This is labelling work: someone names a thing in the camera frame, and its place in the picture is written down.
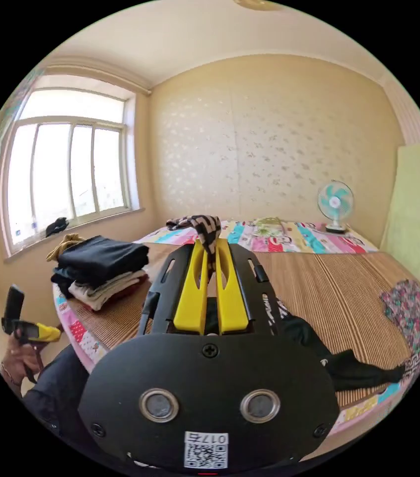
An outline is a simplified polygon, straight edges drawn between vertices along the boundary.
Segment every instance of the ceiling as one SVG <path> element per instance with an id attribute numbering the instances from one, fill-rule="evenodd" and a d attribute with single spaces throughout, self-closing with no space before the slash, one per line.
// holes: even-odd
<path id="1" fill-rule="evenodd" d="M 255 11 L 232 0 L 155 0 L 106 17 L 50 55 L 93 58 L 152 87 L 179 73 L 235 56 L 309 56 L 381 81 L 386 68 L 339 30 L 293 8 Z"/>

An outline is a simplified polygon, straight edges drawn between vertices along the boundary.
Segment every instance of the screw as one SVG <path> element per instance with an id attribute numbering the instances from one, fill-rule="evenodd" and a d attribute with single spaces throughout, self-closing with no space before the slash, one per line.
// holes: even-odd
<path id="1" fill-rule="evenodd" d="M 96 437 L 104 437 L 106 435 L 104 427 L 96 423 L 91 424 L 91 431 Z"/>
<path id="2" fill-rule="evenodd" d="M 316 427 L 313 432 L 313 436 L 316 438 L 323 437 L 326 432 L 328 432 L 327 427 L 324 424 L 321 424 L 320 426 Z"/>
<path id="3" fill-rule="evenodd" d="M 218 348 L 214 344 L 211 344 L 211 343 L 206 344 L 202 348 L 202 354 L 206 358 L 214 358 L 218 354 Z"/>

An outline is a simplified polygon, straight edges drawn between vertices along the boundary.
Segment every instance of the qr code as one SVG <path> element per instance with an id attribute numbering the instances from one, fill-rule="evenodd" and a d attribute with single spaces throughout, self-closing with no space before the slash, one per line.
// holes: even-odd
<path id="1" fill-rule="evenodd" d="M 228 435 L 187 432 L 184 467 L 191 469 L 226 469 Z"/>

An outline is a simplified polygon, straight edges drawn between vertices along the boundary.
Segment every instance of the lens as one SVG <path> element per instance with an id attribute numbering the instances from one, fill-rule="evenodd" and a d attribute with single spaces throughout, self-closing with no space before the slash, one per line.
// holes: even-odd
<path id="1" fill-rule="evenodd" d="M 280 399 L 273 391 L 258 389 L 247 394 L 240 405 L 243 417 L 254 424 L 273 419 L 280 410 Z"/>
<path id="2" fill-rule="evenodd" d="M 169 422 L 179 411 L 175 396 L 165 389 L 149 389 L 139 400 L 141 413 L 153 422 Z"/>

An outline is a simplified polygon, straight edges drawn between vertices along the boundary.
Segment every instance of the white folded clothes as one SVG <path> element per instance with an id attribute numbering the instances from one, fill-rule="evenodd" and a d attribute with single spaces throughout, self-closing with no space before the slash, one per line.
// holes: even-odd
<path id="1" fill-rule="evenodd" d="M 73 282 L 68 290 L 79 301 L 98 311 L 113 295 L 139 283 L 144 275 L 145 272 L 142 270 L 123 273 L 119 279 L 117 279 L 118 277 L 113 278 L 96 289 Z"/>
<path id="2" fill-rule="evenodd" d="M 92 288 L 89 285 L 83 285 L 77 282 L 73 282 L 73 284 L 69 287 L 69 292 L 72 295 L 74 295 L 73 290 L 75 290 L 82 296 L 88 296 L 88 297 L 99 296 L 100 294 L 106 293 L 108 290 L 112 289 L 116 283 L 121 284 L 121 283 L 125 283 L 126 281 L 130 282 L 131 280 L 134 280 L 136 278 L 141 278 L 144 275 L 145 275 L 145 272 L 143 270 L 139 270 L 138 272 L 126 272 L 126 273 L 123 273 L 122 275 L 117 275 L 116 277 L 112 278 L 111 280 L 108 280 L 106 283 L 103 283 L 100 287 L 97 287 L 97 288 Z"/>

